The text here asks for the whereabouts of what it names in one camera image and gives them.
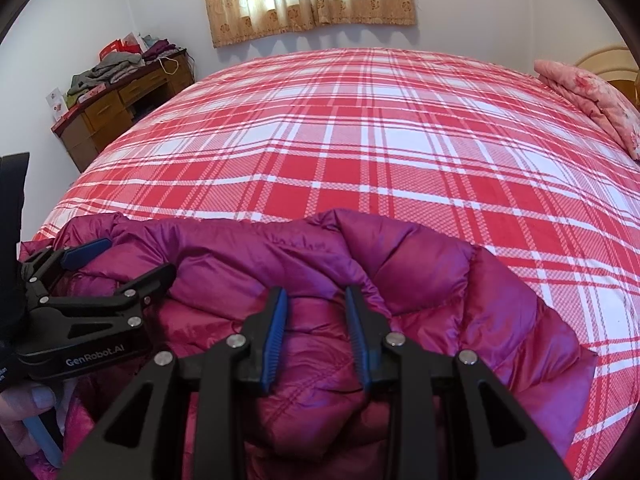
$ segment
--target folded clothes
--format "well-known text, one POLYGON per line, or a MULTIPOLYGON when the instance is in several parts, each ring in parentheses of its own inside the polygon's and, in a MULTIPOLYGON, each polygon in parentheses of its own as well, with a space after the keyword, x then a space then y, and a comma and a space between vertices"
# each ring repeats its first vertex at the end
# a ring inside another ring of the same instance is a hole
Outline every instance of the folded clothes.
POLYGON ((157 61, 158 59, 163 59, 165 57, 169 57, 172 56, 173 54, 177 54, 178 52, 180 52, 179 48, 171 48, 169 50, 165 50, 164 52, 161 52, 160 54, 158 54, 158 56, 156 56, 153 59, 147 59, 146 63, 153 63, 154 61, 157 61))
POLYGON ((124 79, 126 76, 133 74, 134 72, 136 72, 137 70, 139 70, 140 68, 142 68, 145 65, 144 61, 141 61, 140 63, 138 63, 137 65, 129 65, 126 68, 124 68, 123 70, 120 70, 119 72, 116 72, 113 76, 111 76, 110 79, 110 83, 116 84, 118 81, 120 81, 121 79, 124 79))
POLYGON ((67 95, 71 97, 81 92, 87 92, 91 88, 97 87, 100 83, 109 82, 115 74, 122 72, 129 66, 138 66, 140 62, 143 62, 140 54, 110 52, 91 70, 73 76, 71 88, 67 95))
POLYGON ((147 48, 151 48, 158 41, 160 41, 160 38, 156 38, 155 36, 152 36, 151 34, 147 34, 144 38, 142 38, 142 41, 145 42, 145 45, 146 45, 147 48))
POLYGON ((142 55, 142 57, 145 61, 156 59, 159 54, 174 48, 175 44, 169 43, 169 40, 156 41, 154 45, 142 55))
POLYGON ((640 112, 604 79, 575 66, 537 60, 540 81, 580 108, 633 160, 640 160, 640 112))
POLYGON ((78 102, 78 99, 84 94, 89 93, 91 90, 89 88, 85 88, 84 90, 79 91, 77 94, 73 95, 65 95, 63 98, 65 99, 66 107, 71 110, 73 106, 78 102))

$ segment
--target human hand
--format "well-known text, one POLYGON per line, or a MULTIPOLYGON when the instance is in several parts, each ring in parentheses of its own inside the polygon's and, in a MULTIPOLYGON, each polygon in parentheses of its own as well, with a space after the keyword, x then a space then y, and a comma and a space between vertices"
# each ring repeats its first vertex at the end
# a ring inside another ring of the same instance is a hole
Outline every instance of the human hand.
POLYGON ((31 455, 40 450, 22 421, 48 412, 55 404, 53 390, 42 384, 20 384, 0 394, 0 428, 20 456, 31 455))

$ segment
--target puffer jacket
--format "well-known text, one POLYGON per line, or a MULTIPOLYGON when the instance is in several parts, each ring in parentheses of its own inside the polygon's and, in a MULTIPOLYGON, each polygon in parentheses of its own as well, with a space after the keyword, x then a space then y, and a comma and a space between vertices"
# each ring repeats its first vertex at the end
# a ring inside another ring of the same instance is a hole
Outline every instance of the puffer jacket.
MULTIPOLYGON (((110 295, 155 266, 175 264, 168 298, 146 316, 161 328, 156 342, 166 342, 178 356, 203 352, 238 332, 249 314, 262 309, 271 286, 287 290, 289 317, 273 394, 243 415, 252 480, 382 478, 389 407, 370 402, 354 372, 344 315, 344 289, 352 284, 393 330, 423 348, 448 355, 475 350, 560 455, 571 444, 596 356, 483 248, 347 210, 271 224, 137 222, 102 214, 73 219, 54 246, 102 237, 113 247, 61 282, 56 293, 110 295)), ((43 244, 23 245, 23 256, 43 244)), ((66 419, 66 456, 141 365, 129 362, 81 380, 66 419)), ((42 455, 28 462, 39 479, 55 478, 42 455)))

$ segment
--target desk drawer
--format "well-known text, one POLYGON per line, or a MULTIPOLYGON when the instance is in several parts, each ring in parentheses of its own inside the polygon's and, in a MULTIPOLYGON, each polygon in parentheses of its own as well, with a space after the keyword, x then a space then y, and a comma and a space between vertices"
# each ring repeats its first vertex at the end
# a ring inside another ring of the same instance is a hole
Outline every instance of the desk drawer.
POLYGON ((65 128, 65 131, 60 135, 60 139, 68 151, 89 139, 91 133, 90 126, 87 127, 85 123, 85 118, 78 116, 65 128))
POLYGON ((105 97, 98 99, 94 104, 89 106, 85 111, 85 115, 94 130, 99 130, 117 114, 124 111, 124 107, 120 102, 117 92, 110 92, 105 97))
POLYGON ((174 95, 178 95, 185 88, 188 88, 193 84, 193 78, 190 73, 179 73, 171 76, 171 88, 174 95))
POLYGON ((98 152, 95 150, 95 146, 91 139, 87 139, 71 148, 69 150, 69 155, 71 155, 71 159, 76 164, 76 168, 82 172, 95 160, 95 157, 98 156, 98 152))
POLYGON ((123 111, 113 118, 113 120, 92 135, 95 149, 102 153, 104 149, 125 133, 133 124, 129 113, 123 111))
POLYGON ((141 97, 145 96, 152 90, 155 90, 159 86, 166 83, 166 75, 163 70, 155 70, 154 72, 132 81, 122 90, 120 90, 120 97, 125 106, 136 102, 141 97))

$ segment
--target plaid pattern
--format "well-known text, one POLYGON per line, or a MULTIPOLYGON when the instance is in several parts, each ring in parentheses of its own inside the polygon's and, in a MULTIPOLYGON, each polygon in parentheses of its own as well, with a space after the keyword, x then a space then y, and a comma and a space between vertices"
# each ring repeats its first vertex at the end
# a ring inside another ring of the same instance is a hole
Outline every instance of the plaid pattern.
POLYGON ((334 207, 488 247, 600 355, 566 462, 588 478, 639 399, 640 171, 530 76, 443 54, 257 59, 109 146, 44 224, 121 211, 285 221, 334 207))

